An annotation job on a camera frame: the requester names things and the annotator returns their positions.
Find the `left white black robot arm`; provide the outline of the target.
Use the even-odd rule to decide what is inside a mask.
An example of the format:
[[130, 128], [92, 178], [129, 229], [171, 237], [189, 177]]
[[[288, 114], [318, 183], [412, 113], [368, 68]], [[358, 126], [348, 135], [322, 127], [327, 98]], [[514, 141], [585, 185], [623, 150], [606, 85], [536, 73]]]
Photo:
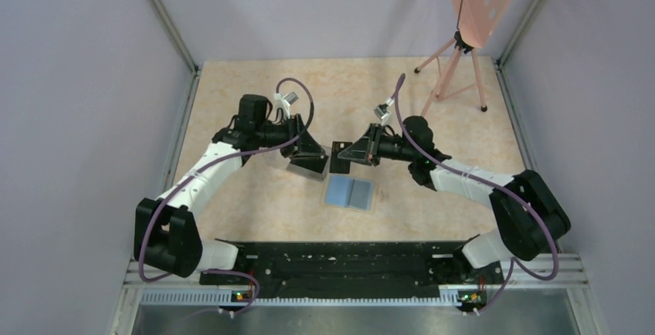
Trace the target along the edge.
[[275, 93], [274, 100], [246, 94], [228, 127], [217, 132], [204, 154], [174, 186], [155, 199], [139, 202], [135, 213], [134, 259], [166, 275], [188, 277], [217, 269], [228, 283], [246, 277], [248, 264], [229, 242], [204, 240], [198, 220], [231, 174], [255, 154], [279, 151], [288, 169], [324, 179], [329, 155], [309, 134], [300, 114], [290, 112], [296, 93]]

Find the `clear plastic card box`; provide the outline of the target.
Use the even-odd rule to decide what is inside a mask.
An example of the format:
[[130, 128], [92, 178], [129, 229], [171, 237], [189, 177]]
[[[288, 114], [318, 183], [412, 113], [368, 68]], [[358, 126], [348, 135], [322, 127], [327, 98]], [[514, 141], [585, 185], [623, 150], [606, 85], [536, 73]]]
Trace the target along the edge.
[[330, 148], [322, 144], [319, 147], [321, 153], [318, 156], [286, 158], [279, 151], [271, 151], [262, 154], [262, 157], [274, 169], [322, 182], [328, 175]]

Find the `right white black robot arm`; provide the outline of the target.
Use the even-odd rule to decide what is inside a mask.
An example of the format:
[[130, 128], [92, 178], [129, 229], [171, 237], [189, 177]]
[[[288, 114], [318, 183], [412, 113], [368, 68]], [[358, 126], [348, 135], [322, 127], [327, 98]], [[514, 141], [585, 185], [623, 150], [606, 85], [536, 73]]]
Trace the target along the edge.
[[338, 159], [366, 166], [377, 166], [383, 159], [405, 161], [418, 185], [489, 208], [497, 227], [467, 240], [453, 253], [453, 273], [464, 283], [474, 282], [491, 263], [509, 258], [531, 261], [550, 251], [571, 229], [570, 219], [539, 173], [498, 174], [456, 161], [436, 148], [433, 131], [420, 116], [405, 118], [401, 134], [370, 124], [362, 137], [338, 152]]

